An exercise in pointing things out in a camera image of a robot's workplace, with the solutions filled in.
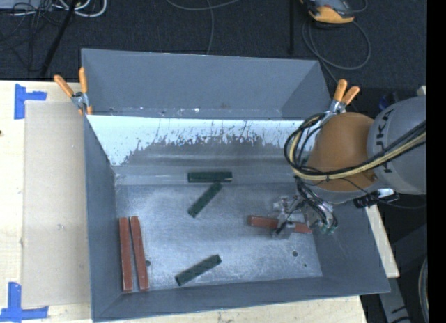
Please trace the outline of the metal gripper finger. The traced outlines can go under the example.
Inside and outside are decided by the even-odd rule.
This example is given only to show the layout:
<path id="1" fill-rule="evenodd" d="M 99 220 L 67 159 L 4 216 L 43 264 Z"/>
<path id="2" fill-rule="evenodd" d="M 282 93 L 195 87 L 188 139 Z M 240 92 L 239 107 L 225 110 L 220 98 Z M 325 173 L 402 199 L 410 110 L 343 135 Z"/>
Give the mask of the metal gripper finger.
<path id="1" fill-rule="evenodd" d="M 276 219 L 287 219 L 289 216 L 289 199 L 279 198 L 272 204 L 272 213 Z"/>
<path id="2" fill-rule="evenodd" d="M 283 222 L 283 224 L 274 230 L 274 237 L 277 239 L 288 239 L 295 231 L 293 222 Z"/>

